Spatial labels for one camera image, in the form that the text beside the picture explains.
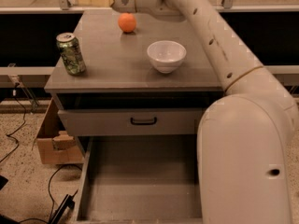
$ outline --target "open drawer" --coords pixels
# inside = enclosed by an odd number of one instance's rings
[[[75,223],[202,223],[196,135],[91,138]]]
[[[58,115],[69,135],[194,134],[202,108],[183,109],[73,109]]]

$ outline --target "floor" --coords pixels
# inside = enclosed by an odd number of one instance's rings
[[[61,165],[42,164],[35,143],[36,133],[46,108],[47,101],[36,113],[26,114],[25,125],[13,135],[20,140],[20,146],[7,159],[0,162],[0,175],[8,179],[0,190],[0,214],[19,222],[27,218],[47,221],[50,216],[52,201],[48,185],[51,176]],[[16,102],[10,103],[9,106],[4,102],[1,103],[0,118],[0,160],[2,160],[5,154],[16,146],[14,141],[6,137],[6,134],[12,133],[22,124],[21,106]],[[288,164],[293,224],[299,224],[299,131],[288,145]],[[78,167],[66,166],[53,177],[50,182],[50,193],[55,200],[54,209],[66,194],[73,195],[76,192],[80,174]],[[72,212],[68,209],[60,223],[69,223],[71,216]],[[31,219],[22,223],[43,223],[41,220]]]

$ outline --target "drawer handle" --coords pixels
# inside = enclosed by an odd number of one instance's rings
[[[154,125],[157,122],[157,118],[154,117],[153,119],[134,119],[131,118],[132,125]]]

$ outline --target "orange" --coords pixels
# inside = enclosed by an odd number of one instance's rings
[[[125,33],[131,33],[137,25],[135,16],[127,12],[120,14],[118,23]]]

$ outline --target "brown box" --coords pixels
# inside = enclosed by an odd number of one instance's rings
[[[43,164],[83,163],[83,154],[75,138],[61,131],[62,123],[57,115],[58,108],[53,100],[37,133],[36,141]]]

